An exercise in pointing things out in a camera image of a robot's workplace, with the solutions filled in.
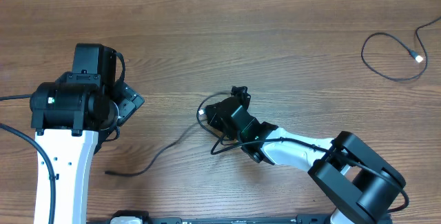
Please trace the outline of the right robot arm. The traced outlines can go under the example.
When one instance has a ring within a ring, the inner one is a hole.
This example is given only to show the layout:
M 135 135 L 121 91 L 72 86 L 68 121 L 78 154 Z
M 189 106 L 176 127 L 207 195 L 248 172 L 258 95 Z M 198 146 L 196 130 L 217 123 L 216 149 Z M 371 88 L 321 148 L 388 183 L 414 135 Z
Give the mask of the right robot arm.
M 249 97 L 231 96 L 205 105 L 197 116 L 205 116 L 209 132 L 218 130 L 250 159 L 270 165 L 288 165 L 302 170 L 335 205 L 330 223 L 379 223 L 409 205 L 402 175 L 358 136 L 342 131 L 335 138 L 314 139 L 292 134 L 277 125 L 259 122 L 247 111 Z

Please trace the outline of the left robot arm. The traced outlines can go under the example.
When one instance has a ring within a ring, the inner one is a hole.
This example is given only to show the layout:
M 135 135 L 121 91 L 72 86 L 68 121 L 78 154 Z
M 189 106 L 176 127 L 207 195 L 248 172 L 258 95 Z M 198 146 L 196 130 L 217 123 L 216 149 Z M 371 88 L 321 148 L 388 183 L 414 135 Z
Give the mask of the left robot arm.
M 111 133 L 144 104 L 116 75 L 123 55 L 101 44 L 79 43 L 72 69 L 42 83 L 30 98 L 38 155 L 35 223 L 85 223 L 93 156 Z

